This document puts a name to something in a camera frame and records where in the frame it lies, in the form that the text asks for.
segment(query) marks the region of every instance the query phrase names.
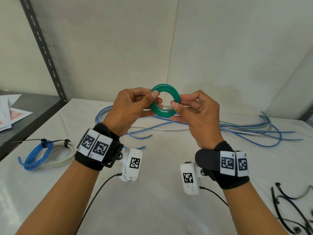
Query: green wire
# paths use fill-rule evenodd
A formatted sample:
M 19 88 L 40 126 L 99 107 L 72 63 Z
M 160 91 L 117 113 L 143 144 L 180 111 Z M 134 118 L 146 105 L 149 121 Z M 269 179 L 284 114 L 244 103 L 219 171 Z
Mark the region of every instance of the green wire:
M 155 87 L 153 87 L 151 89 L 151 92 L 153 92 L 154 90 L 157 90 L 158 92 L 167 92 L 169 93 L 173 98 L 174 98 L 174 101 L 177 102 L 177 103 L 180 103 L 180 96 L 177 92 L 177 90 L 172 87 L 171 85 L 169 84 L 159 84 L 159 85 L 156 85 Z M 151 104 L 151 110 L 158 116 L 160 117 L 171 117 L 173 116 L 174 114 L 176 114 L 175 110 L 173 109 L 161 109 L 157 106 L 156 102 L 153 102 Z

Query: blue cable coil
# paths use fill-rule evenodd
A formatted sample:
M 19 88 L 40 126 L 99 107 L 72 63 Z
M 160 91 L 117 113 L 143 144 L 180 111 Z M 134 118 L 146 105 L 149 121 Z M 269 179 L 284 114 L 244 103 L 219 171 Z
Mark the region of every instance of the blue cable coil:
M 104 109 L 102 109 L 97 114 L 97 116 L 95 118 L 95 123 L 97 124 L 99 122 L 102 122 L 101 118 L 104 117 L 104 115 L 106 113 L 108 113 L 111 110 L 111 108 L 112 108 L 112 106 L 108 106 L 108 107 L 105 107 Z M 154 129 L 154 128 L 157 128 L 157 127 L 160 127 L 160 126 L 163 126 L 163 125 L 171 124 L 171 123 L 179 123 L 179 124 L 188 125 L 186 123 L 172 121 L 170 118 L 160 117 L 160 116 L 157 116 L 157 115 L 154 115 L 154 116 L 151 116 L 151 117 L 152 118 L 156 118 L 156 119 L 165 120 L 167 122 L 166 123 L 161 123 L 161 124 L 158 124 L 158 125 L 155 125 L 155 126 L 151 126 L 149 128 L 145 128 L 145 129 L 141 129 L 141 130 L 137 130 L 137 131 L 133 131 L 133 132 L 127 132 L 127 135 L 129 135 L 129 136 L 131 136 L 133 138 L 136 138 L 136 139 L 146 139 L 146 138 L 150 138 L 152 136 L 152 134 L 150 134 L 148 136 L 145 136 L 145 137 L 136 137 L 133 134 L 145 132 L 147 130 L 151 130 L 151 129 Z M 278 128 L 276 128 L 275 126 L 272 125 L 272 122 L 271 122 L 270 118 L 264 112 L 262 112 L 262 115 L 259 115 L 259 117 L 263 119 L 263 122 L 259 123 L 259 124 L 233 125 L 233 124 L 223 124 L 223 123 L 221 123 L 220 124 L 220 128 L 223 131 L 230 132 L 230 133 L 232 133 L 232 134 L 234 134 L 234 135 L 236 135 L 236 136 L 238 136 L 238 137 L 240 137 L 240 138 L 242 138 L 244 140 L 247 140 L 248 142 L 251 142 L 251 143 L 253 143 L 253 144 L 257 145 L 257 146 L 261 146 L 261 147 L 265 147 L 265 148 L 275 147 L 278 144 L 280 144 L 281 141 L 283 141 L 283 140 L 284 141 L 300 141 L 300 140 L 303 140 L 302 138 L 301 139 L 287 139 L 287 138 L 283 138 L 282 134 L 295 133 L 295 132 L 294 131 L 279 131 Z M 261 127 L 266 127 L 266 126 L 268 126 L 268 130 L 260 130 Z M 269 137 L 269 138 L 277 139 L 278 141 L 276 143 L 272 144 L 272 145 L 263 145 L 263 144 L 254 142 L 253 140 L 248 139 L 245 136 L 243 136 L 243 135 L 249 135 L 251 133 L 253 133 L 253 135 L 260 135 L 260 136 L 266 136 L 266 137 Z M 279 134 L 279 136 L 275 137 L 273 135 L 270 135 L 269 133 L 277 133 L 277 134 Z
M 21 157 L 18 157 L 18 163 L 20 163 L 22 166 L 24 166 L 25 170 L 30 171 L 36 169 L 38 166 L 43 164 L 47 158 L 49 157 L 52 149 L 53 149 L 53 143 L 50 140 L 42 141 L 41 144 L 39 144 L 37 147 L 35 147 L 31 153 L 27 156 L 25 162 L 22 162 Z M 40 152 L 47 148 L 45 154 L 40 158 L 38 161 L 36 161 L 37 156 L 40 154 Z

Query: white table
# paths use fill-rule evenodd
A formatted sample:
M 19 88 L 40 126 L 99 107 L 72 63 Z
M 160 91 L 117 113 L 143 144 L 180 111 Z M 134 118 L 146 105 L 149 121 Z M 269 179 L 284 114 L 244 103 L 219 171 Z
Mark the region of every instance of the white table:
M 96 114 L 111 102 L 72 99 L 50 118 L 30 138 L 57 140 L 69 138 L 77 142 L 85 130 L 94 126 Z M 255 116 L 221 114 L 221 120 L 246 124 L 261 120 Z M 155 125 L 153 118 L 139 119 L 135 124 Z M 282 142 L 275 148 L 261 148 L 239 137 L 223 132 L 223 137 L 235 150 L 248 154 L 250 178 L 266 205 L 275 214 L 270 187 L 280 182 L 286 193 L 298 195 L 313 185 L 313 129 L 297 120 L 272 119 L 280 130 L 294 130 L 301 142 Z M 179 164 L 194 160 L 199 149 L 189 131 L 153 134 L 146 140 L 123 136 L 128 147 L 146 145 L 138 181 L 109 181 L 97 196 L 78 234 L 236 234 L 229 210 L 214 194 L 202 190 L 198 196 L 184 193 Z M 267 138 L 254 137 L 260 143 Z M 22 143 L 0 162 L 0 234 L 14 234 L 29 213 L 47 194 L 68 166 L 59 168 L 41 166 L 26 171 L 17 157 L 26 158 L 38 141 Z M 104 168 L 96 182 L 92 197 L 111 175 L 119 173 L 120 162 L 113 168 Z M 224 195 L 216 182 L 202 178 L 202 185 Z M 311 218 L 313 192 L 296 201 L 307 218 Z M 303 224 L 298 213 L 287 202 L 279 205 L 283 217 Z

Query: black wrist strap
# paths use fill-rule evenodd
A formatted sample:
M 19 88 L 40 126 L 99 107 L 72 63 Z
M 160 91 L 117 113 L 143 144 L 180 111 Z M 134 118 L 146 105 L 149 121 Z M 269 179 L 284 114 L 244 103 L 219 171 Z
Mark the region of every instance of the black wrist strap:
M 215 153 L 214 151 L 216 151 L 216 153 L 219 155 L 220 151 L 233 152 L 234 150 L 226 141 L 223 141 L 223 142 L 220 142 L 214 148 L 214 150 L 211 151 L 211 153 L 214 154 Z M 208 169 L 203 169 L 203 170 L 212 180 L 216 181 L 222 189 L 233 189 L 233 188 L 236 188 L 238 186 L 241 186 L 247 183 L 250 180 L 249 176 L 237 177 L 237 176 L 221 174 L 219 172 L 220 162 L 218 161 L 218 165 L 217 165 L 216 160 L 211 159 L 211 158 L 208 160 L 212 161 L 212 164 L 213 164 L 212 168 L 216 168 L 217 170 L 208 170 Z
M 109 146 L 102 162 L 97 161 L 93 158 L 90 158 L 88 156 L 85 156 L 81 154 L 79 151 L 75 154 L 75 160 L 79 163 L 83 164 L 84 166 L 87 166 L 88 168 L 91 168 L 93 170 L 101 171 L 104 166 L 106 167 L 112 167 L 115 160 L 119 156 L 121 150 L 123 149 L 123 144 L 119 142 L 119 136 L 111 132 L 107 126 L 105 126 L 102 123 L 98 123 L 94 128 L 94 131 L 107 136 L 109 138 L 112 138 L 113 141 L 111 145 Z

